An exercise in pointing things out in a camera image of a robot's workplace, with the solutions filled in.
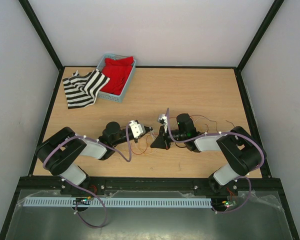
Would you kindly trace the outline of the white zip tie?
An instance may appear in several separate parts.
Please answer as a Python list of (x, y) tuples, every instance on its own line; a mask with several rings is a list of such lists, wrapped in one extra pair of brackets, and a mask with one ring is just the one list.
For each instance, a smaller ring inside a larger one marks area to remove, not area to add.
[(152, 137), (153, 141), (157, 138), (157, 136), (158, 136), (157, 133), (154, 133), (154, 132), (151, 133), (151, 137)]

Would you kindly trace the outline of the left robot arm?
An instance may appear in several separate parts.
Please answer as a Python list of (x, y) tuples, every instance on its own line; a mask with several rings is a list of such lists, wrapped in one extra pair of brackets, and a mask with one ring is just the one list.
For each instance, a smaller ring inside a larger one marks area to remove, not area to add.
[(93, 190), (89, 175), (77, 164), (79, 156), (92, 157), (100, 161), (109, 159), (117, 152), (126, 161), (132, 160), (131, 140), (138, 142), (152, 127), (145, 126), (137, 120), (128, 122), (121, 128), (116, 121), (109, 122), (102, 135), (90, 138), (76, 134), (70, 127), (64, 127), (41, 143), (35, 150), (42, 167), (53, 176), (70, 181), (72, 188), (79, 194)]

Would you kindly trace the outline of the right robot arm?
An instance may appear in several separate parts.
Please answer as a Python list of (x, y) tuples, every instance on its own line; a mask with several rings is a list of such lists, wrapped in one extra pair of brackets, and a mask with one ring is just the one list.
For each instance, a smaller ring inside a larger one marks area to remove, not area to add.
[(228, 132), (199, 132), (187, 113), (176, 117), (177, 129), (174, 130), (171, 129), (167, 114), (161, 114), (157, 121), (161, 127), (151, 148), (168, 150), (171, 143), (175, 143), (184, 144), (195, 153), (223, 153), (227, 163), (208, 178), (208, 188), (215, 195), (221, 194), (229, 182), (259, 169), (265, 161), (265, 150), (241, 126), (235, 126)]

